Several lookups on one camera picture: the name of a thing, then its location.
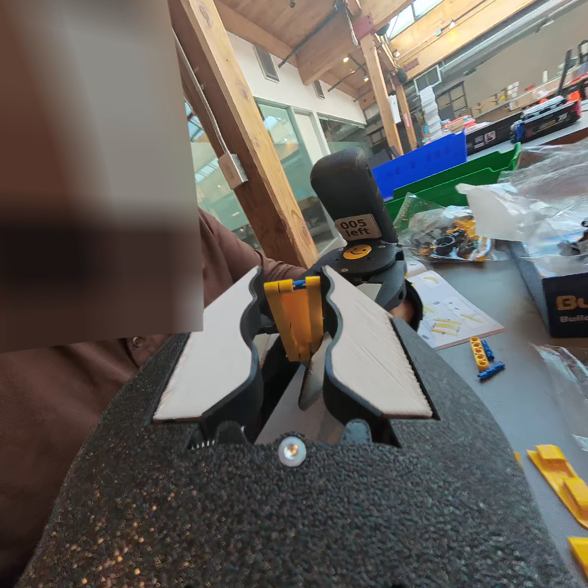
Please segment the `person's left forearm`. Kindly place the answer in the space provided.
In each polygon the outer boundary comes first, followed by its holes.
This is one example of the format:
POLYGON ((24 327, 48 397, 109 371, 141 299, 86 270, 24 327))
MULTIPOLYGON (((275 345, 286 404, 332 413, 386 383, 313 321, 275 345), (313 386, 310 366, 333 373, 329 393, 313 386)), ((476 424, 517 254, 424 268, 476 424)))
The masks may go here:
POLYGON ((266 282, 298 280, 306 271, 305 268, 266 257, 202 209, 199 209, 199 221, 204 307, 253 268, 261 267, 266 282))

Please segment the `grey desk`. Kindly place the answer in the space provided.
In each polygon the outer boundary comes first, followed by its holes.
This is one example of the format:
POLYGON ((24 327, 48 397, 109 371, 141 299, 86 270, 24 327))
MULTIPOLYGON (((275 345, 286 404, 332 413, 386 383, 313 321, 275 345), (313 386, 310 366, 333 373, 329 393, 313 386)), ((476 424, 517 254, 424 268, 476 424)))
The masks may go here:
POLYGON ((499 423, 512 449, 520 454, 533 497, 552 540, 562 558, 573 566, 567 539, 586 537, 587 530, 580 527, 563 506, 528 458, 527 450, 536 445, 558 446, 585 481, 587 452, 579 448, 567 429, 550 390, 546 365, 532 344, 586 348, 587 340, 550 339, 537 306, 511 260, 482 264, 440 263, 429 268, 504 327, 504 332, 488 340, 496 358, 504 361, 506 368, 487 383, 477 381, 472 354, 465 344, 439 353, 477 393, 499 423))

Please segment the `cluttered workbench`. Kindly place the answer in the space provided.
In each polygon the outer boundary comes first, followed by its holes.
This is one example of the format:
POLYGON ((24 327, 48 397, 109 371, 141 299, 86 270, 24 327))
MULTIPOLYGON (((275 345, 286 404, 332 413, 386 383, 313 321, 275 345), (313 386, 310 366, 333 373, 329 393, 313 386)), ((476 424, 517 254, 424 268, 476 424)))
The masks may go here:
POLYGON ((475 124, 465 130, 468 156, 500 143, 528 142, 576 123, 587 99, 587 53, 566 52, 556 77, 517 97, 495 100, 490 119, 474 114, 475 124))

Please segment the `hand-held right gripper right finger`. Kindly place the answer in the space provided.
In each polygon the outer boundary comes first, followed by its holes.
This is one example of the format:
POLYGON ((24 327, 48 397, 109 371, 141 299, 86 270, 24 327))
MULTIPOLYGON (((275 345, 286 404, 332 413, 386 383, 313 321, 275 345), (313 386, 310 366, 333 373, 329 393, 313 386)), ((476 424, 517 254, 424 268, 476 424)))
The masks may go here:
POLYGON ((323 399, 341 423, 433 418, 433 409, 391 315, 330 266, 322 268, 325 354, 323 399))

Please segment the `short yellow beam blue pin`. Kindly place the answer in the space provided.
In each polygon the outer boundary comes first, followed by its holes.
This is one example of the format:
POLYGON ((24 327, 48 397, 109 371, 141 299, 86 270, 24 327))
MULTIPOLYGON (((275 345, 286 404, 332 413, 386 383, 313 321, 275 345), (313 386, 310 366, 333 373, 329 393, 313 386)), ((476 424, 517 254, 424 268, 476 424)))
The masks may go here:
POLYGON ((469 339, 473 358, 478 370, 477 378, 481 383, 487 382, 505 370, 503 362, 496 360, 488 343, 477 336, 469 339))

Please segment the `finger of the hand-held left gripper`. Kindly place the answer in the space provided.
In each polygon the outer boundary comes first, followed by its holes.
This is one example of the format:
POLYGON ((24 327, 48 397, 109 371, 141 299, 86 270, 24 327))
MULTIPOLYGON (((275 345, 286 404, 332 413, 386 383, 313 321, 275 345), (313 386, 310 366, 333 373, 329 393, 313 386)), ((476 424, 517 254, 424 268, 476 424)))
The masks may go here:
POLYGON ((254 345, 257 350, 258 359, 259 359, 259 367, 262 368, 265 360, 268 356, 268 353, 279 339, 279 334, 257 334, 254 337, 254 345))
POLYGON ((326 353, 332 342, 330 334, 324 334, 319 348, 305 365, 305 373, 299 394, 299 409, 309 410, 323 394, 326 353))

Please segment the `blue kit box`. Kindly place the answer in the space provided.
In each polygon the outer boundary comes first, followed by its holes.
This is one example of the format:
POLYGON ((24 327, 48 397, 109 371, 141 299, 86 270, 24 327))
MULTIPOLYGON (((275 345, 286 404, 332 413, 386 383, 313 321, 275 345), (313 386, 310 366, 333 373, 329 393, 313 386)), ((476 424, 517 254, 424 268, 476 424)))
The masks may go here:
POLYGON ((510 242, 508 248, 547 333, 554 339, 587 338, 587 273, 546 276, 523 244, 510 242))

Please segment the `wooden table leg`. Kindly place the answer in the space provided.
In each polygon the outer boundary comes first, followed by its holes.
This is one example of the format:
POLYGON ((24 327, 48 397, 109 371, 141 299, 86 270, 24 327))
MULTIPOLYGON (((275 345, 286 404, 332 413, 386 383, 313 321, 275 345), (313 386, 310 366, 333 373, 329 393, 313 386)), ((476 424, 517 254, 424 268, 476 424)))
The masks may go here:
POLYGON ((168 1, 189 102, 218 158, 238 157, 246 182, 237 200, 264 253, 310 268, 318 251, 213 1, 168 1))

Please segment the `blue bin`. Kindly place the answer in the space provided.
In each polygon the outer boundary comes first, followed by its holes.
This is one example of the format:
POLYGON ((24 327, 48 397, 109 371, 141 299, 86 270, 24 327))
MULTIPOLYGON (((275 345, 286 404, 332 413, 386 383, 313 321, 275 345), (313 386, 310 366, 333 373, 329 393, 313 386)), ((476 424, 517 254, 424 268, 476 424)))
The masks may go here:
POLYGON ((397 188, 464 164, 467 159, 464 131, 441 138, 379 165, 373 176, 385 202, 393 200, 397 188))

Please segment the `clear bags inside box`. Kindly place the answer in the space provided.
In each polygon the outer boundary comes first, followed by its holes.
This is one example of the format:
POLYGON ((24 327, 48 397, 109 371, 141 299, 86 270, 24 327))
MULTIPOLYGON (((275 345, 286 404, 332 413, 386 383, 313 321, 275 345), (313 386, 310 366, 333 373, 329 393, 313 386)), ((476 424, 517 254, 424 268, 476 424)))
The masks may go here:
POLYGON ((546 276, 587 273, 587 139, 521 150, 496 183, 460 184, 480 236, 523 244, 546 276))

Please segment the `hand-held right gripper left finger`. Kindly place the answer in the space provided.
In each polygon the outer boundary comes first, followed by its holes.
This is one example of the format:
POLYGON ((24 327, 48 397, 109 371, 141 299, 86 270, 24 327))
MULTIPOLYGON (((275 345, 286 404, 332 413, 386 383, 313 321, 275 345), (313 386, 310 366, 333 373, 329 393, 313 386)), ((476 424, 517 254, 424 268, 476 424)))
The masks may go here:
POLYGON ((254 267, 212 302, 165 385, 154 422, 246 425, 263 403, 254 338, 262 327, 263 270, 254 267))

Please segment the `open white instruction manual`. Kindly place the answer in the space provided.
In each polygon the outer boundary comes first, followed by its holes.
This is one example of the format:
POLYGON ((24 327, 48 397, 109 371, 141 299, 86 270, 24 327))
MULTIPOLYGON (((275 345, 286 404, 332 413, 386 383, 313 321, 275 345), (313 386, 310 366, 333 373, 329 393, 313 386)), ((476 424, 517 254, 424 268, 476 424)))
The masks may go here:
POLYGON ((423 304, 417 331, 433 349, 442 350, 504 332, 504 327, 467 300, 441 275, 428 270, 408 277, 423 304))

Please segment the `yellow curved panel blue pins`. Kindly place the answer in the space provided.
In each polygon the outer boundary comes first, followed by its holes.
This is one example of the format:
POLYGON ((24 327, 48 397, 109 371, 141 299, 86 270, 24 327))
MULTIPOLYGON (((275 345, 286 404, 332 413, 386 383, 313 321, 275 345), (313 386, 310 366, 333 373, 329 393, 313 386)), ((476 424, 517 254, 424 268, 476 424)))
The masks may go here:
POLYGON ((324 336, 321 278, 267 282, 263 288, 289 361, 309 362, 324 336))

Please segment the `green plastic bin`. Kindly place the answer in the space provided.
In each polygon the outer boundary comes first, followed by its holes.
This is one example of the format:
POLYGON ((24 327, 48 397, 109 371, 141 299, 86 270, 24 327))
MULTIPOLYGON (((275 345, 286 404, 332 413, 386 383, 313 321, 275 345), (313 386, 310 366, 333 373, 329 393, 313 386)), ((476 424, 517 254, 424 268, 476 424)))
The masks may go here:
POLYGON ((465 206, 467 199, 457 190, 457 186, 495 184, 502 172, 512 171, 515 168, 521 147, 521 143, 515 143, 509 151, 493 151, 464 164, 398 187, 393 191, 393 195, 385 200, 387 213, 391 219, 395 219, 408 194, 442 206, 465 206))

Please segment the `yellow L-shaped piece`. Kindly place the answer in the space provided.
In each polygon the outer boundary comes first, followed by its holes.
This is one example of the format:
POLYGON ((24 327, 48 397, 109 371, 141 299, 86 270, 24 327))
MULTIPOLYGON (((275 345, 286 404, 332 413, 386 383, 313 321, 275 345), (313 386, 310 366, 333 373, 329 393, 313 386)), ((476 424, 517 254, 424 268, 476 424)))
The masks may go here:
POLYGON ((527 455, 572 517, 587 529, 587 483, 562 450, 555 445, 537 445, 527 455))

